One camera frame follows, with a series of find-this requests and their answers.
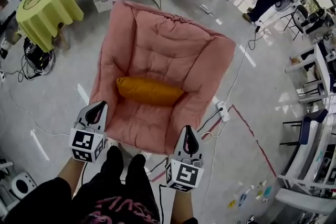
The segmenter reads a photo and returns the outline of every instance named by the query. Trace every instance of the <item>black shirt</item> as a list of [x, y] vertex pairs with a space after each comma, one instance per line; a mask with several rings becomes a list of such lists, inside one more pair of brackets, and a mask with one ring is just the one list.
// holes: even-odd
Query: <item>black shirt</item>
[[[29, 193], [6, 216], [5, 223], [160, 223], [154, 198], [112, 182], [84, 184], [71, 199], [62, 178], [47, 181]], [[184, 224], [197, 224], [195, 218]]]

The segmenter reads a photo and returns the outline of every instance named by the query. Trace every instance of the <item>white tape line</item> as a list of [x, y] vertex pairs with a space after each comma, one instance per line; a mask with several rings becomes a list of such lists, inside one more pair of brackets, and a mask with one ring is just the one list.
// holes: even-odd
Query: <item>white tape line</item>
[[80, 96], [83, 98], [85, 104], [89, 104], [90, 99], [81, 84], [77, 84], [77, 91], [79, 92]]
[[41, 151], [44, 159], [46, 159], [46, 161], [49, 161], [49, 157], [48, 157], [47, 153], [43, 150], [43, 147], [41, 146], [39, 140], [37, 139], [35, 133], [32, 130], [30, 131], [30, 135], [33, 137], [33, 139], [34, 139], [38, 149]]

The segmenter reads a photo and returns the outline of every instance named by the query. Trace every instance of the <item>armchair cushion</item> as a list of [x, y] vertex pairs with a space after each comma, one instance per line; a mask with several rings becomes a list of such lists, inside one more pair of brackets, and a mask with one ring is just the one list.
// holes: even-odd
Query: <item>armchair cushion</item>
[[[109, 137], [148, 152], [171, 154], [182, 127], [200, 124], [234, 50], [231, 39], [191, 20], [116, 2], [90, 102], [107, 101]], [[117, 78], [127, 76], [152, 78], [185, 93], [170, 108], [137, 103], [118, 93]]]

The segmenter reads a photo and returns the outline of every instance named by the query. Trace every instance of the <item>blue chair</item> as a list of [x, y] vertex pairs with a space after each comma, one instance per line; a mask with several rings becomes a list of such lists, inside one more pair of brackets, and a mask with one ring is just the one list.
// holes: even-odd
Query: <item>blue chair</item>
[[297, 142], [280, 143], [280, 145], [287, 145], [287, 146], [307, 145], [310, 131], [310, 123], [312, 121], [322, 123], [326, 118], [327, 114], [328, 114], [327, 109], [321, 109], [319, 111], [306, 114], [305, 116], [303, 116], [302, 121], [283, 122], [283, 124], [291, 124], [291, 126], [300, 126], [300, 136], [299, 141]]

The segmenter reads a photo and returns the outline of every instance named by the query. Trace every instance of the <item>electronic device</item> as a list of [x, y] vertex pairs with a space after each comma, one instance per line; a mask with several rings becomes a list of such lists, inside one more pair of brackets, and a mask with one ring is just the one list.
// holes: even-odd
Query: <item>electronic device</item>
[[70, 132], [69, 147], [74, 159], [94, 163], [105, 148], [108, 105], [96, 102], [83, 108]]
[[204, 169], [203, 141], [190, 125], [181, 130], [174, 154], [166, 165], [167, 187], [189, 192], [198, 187]]

